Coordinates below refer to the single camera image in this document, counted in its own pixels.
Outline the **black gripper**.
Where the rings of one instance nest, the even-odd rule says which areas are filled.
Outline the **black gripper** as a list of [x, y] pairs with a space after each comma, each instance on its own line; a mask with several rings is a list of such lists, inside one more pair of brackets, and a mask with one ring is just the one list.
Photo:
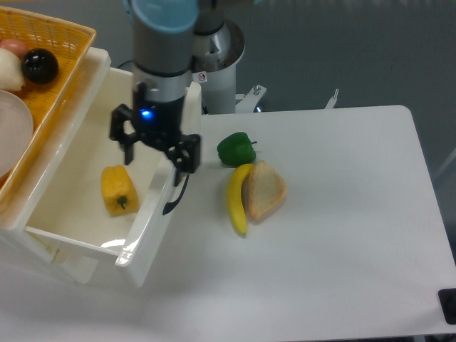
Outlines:
[[[175, 166], [176, 187], [183, 174], [193, 174], [200, 166], [202, 139], [199, 134], [181, 133], [183, 96], [169, 102], [157, 102], [147, 97], [150, 91], [144, 82], [139, 83], [133, 91], [133, 111], [120, 104], [111, 112], [109, 137], [117, 141], [124, 152], [124, 165], [133, 161], [138, 135], [147, 146], [165, 152]], [[132, 133], [125, 131], [127, 121], [132, 121], [135, 129]]]

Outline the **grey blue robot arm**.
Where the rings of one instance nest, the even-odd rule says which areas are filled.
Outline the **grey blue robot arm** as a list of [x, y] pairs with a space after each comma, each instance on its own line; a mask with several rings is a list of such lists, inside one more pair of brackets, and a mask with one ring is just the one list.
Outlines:
[[133, 25], [133, 101], [112, 111], [110, 139], [133, 160], [140, 141], [165, 153], [182, 174], [200, 164], [201, 137], [181, 131], [185, 91], [203, 73], [198, 108], [233, 113], [236, 65], [245, 49], [238, 25], [225, 9], [240, 1], [126, 1]]

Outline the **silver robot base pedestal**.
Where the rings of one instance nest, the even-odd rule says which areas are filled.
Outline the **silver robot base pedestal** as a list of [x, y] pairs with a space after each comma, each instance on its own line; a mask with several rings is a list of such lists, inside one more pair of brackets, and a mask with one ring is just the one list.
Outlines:
[[245, 49], [244, 34], [222, 12], [200, 14], [194, 31], [191, 72], [210, 114], [233, 113], [236, 67]]

